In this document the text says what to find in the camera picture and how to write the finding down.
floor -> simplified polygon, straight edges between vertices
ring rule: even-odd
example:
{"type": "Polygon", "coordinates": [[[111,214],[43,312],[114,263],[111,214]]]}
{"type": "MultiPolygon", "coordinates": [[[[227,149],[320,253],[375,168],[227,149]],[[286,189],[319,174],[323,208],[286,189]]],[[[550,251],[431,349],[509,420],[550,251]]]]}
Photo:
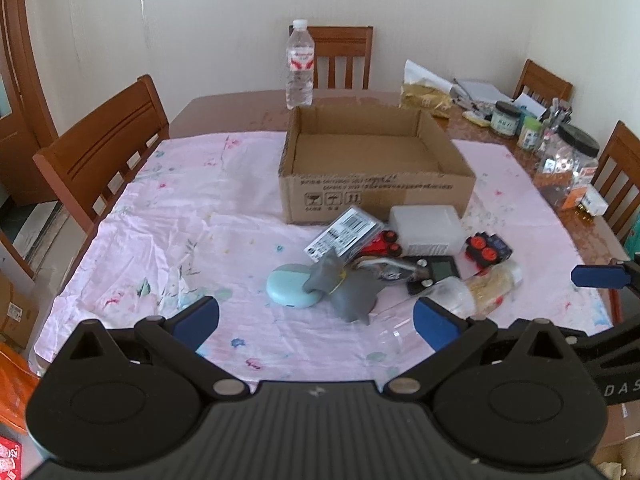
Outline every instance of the floor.
{"type": "MultiPolygon", "coordinates": [[[[47,316],[51,311],[53,298],[59,293],[66,273],[84,242],[84,231],[71,217],[66,217],[49,249],[42,258],[36,272],[35,287],[31,299],[38,306],[38,319],[31,334],[28,348],[23,355],[28,356],[47,316]]],[[[42,459],[30,437],[12,434],[0,424],[0,434],[19,440],[22,444],[22,476],[26,477],[42,459]]]]}

wooden chair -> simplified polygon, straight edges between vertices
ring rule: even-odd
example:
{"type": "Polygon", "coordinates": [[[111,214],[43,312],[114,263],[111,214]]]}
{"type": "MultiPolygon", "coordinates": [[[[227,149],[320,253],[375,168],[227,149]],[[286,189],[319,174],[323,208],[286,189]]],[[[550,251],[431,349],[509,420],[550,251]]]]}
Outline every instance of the wooden chair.
{"type": "Polygon", "coordinates": [[[548,107],[554,97],[568,101],[574,86],[532,60],[527,59],[516,86],[516,91],[513,93],[513,98],[518,97],[525,88],[528,96],[548,107]]]}
{"type": "MultiPolygon", "coordinates": [[[[316,60],[329,58],[329,79],[327,88],[335,88],[335,58],[347,58],[344,71],[344,87],[353,88],[353,58],[364,57],[362,88],[369,89],[369,69],[371,66],[371,44],[373,27],[309,27],[307,29],[316,42],[316,60]]],[[[293,26],[289,25],[289,35],[293,26]]],[[[318,64],[314,63],[314,88],[318,88],[318,64]]]]}
{"type": "MultiPolygon", "coordinates": [[[[615,162],[615,166],[598,189],[600,194],[606,197],[620,174],[626,176],[626,182],[617,195],[613,200],[607,200],[609,208],[604,213],[604,219],[610,224],[631,189],[635,187],[636,190],[640,190],[640,139],[622,121],[618,121],[618,124],[616,124],[609,142],[607,142],[600,155],[600,163],[592,181],[594,186],[596,186],[595,183],[609,159],[615,162]]],[[[631,215],[638,209],[638,206],[640,206],[640,192],[626,206],[626,209],[617,216],[615,223],[611,227],[614,234],[622,240],[622,243],[624,243],[630,230],[630,227],[626,224],[631,215]]]]}
{"type": "Polygon", "coordinates": [[[33,160],[60,201],[89,232],[158,144],[169,137],[168,132],[154,82],[143,75],[39,150],[33,160]],[[130,167],[129,161],[138,156],[130,167]],[[112,191],[109,184],[117,174],[123,182],[112,191]],[[94,209],[99,198],[105,204],[100,214],[94,209]]]}

white wall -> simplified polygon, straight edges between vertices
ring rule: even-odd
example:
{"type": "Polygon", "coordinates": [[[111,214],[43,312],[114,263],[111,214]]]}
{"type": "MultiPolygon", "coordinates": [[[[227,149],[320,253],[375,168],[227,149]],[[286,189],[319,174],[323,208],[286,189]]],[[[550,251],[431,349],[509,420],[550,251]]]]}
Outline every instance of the white wall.
{"type": "Polygon", "coordinates": [[[640,135],[640,0],[537,0],[527,57],[574,85],[602,148],[618,120],[640,135]]]}
{"type": "Polygon", "coordinates": [[[60,133],[149,72],[169,119],[193,98],[284,87],[287,25],[373,25],[370,88],[399,91],[408,58],[510,94],[535,0],[26,0],[60,133]],[[494,27],[494,21],[503,25],[494,27]]]}

cardboard box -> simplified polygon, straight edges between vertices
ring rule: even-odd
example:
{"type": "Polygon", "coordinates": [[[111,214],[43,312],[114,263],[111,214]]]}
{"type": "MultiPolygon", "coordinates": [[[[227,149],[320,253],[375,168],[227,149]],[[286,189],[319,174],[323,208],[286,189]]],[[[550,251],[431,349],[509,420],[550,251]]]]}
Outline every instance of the cardboard box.
{"type": "Polygon", "coordinates": [[[26,348],[37,317],[33,303],[0,273],[0,338],[14,348],[26,348]]]}
{"type": "Polygon", "coordinates": [[[326,105],[292,111],[280,195],[287,223],[333,221],[351,205],[387,220],[395,205],[465,213],[476,176],[424,110],[326,105]]]}

barcode label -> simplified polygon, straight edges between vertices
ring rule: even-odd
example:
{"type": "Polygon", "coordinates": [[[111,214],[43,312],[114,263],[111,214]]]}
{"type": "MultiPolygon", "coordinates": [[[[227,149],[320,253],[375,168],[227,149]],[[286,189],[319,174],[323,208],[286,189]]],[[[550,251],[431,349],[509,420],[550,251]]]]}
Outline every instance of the barcode label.
{"type": "Polygon", "coordinates": [[[330,249],[342,256],[375,226],[376,221],[352,207],[305,248],[306,254],[315,262],[330,249]]]}
{"type": "Polygon", "coordinates": [[[11,319],[16,320],[18,323],[20,323],[20,320],[22,319],[22,309],[16,304],[11,302],[9,302],[9,309],[7,310],[6,314],[11,319]]]}
{"type": "Polygon", "coordinates": [[[402,247],[406,256],[444,256],[449,250],[449,244],[410,245],[402,247]]]}

